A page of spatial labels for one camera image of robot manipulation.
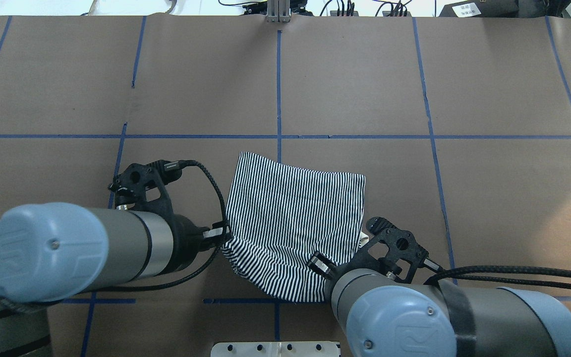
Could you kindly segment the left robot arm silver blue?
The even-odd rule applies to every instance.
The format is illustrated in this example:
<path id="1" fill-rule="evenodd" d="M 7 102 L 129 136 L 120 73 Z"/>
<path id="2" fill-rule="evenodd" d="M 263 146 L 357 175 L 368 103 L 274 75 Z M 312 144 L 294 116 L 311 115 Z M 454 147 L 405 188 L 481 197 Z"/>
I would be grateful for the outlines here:
<path id="1" fill-rule="evenodd" d="M 199 227 L 174 212 L 166 186 L 196 167 L 222 219 Z M 133 163 L 109 184 L 111 209 L 53 202 L 0 217 L 0 357 L 54 355 L 47 310 L 81 293 L 149 292 L 186 283 L 230 238 L 224 197 L 199 161 Z"/>

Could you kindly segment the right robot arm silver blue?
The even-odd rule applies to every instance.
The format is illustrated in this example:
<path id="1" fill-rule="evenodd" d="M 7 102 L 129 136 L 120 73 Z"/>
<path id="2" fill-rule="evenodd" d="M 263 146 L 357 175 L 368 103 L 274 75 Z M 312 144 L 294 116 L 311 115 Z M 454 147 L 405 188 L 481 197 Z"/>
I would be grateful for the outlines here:
<path id="1" fill-rule="evenodd" d="M 571 312 L 515 285 L 571 290 L 571 270 L 467 266 L 446 270 L 413 233 L 382 217 L 372 238 L 337 265 L 319 251 L 307 266 L 355 357 L 571 357 Z"/>

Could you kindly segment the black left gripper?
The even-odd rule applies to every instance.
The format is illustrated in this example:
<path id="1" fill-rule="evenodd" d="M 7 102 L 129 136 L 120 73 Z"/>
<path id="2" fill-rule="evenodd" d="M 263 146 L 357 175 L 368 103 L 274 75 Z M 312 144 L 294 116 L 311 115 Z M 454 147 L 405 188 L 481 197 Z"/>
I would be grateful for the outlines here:
<path id="1" fill-rule="evenodd" d="M 179 180 L 188 167 L 197 167 L 208 180 L 212 179 L 198 161 L 158 160 L 146 165 L 131 164 L 109 183 L 115 208 L 127 206 L 149 233 L 152 250 L 146 271 L 181 271 L 192 264 L 198 253 L 232 238 L 228 221 L 216 222 L 212 228 L 199 227 L 174 212 L 166 185 Z"/>

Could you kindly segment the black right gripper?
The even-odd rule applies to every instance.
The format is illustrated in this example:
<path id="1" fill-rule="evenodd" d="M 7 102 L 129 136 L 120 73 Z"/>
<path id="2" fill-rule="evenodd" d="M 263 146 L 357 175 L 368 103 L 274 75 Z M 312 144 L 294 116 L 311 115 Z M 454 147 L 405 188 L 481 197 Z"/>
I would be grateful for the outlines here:
<path id="1" fill-rule="evenodd" d="M 369 219 L 366 228 L 373 237 L 349 262 L 336 266 L 323 253 L 315 251 L 308 259 L 308 268 L 322 278 L 335 277 L 336 282 L 349 271 L 369 269 L 384 276 L 392 273 L 394 281 L 399 283 L 411 283 L 418 269 L 430 269 L 429 252 L 410 231 L 397 228 L 383 217 Z M 369 252 L 377 244 L 387 249 L 383 257 L 376 258 Z"/>

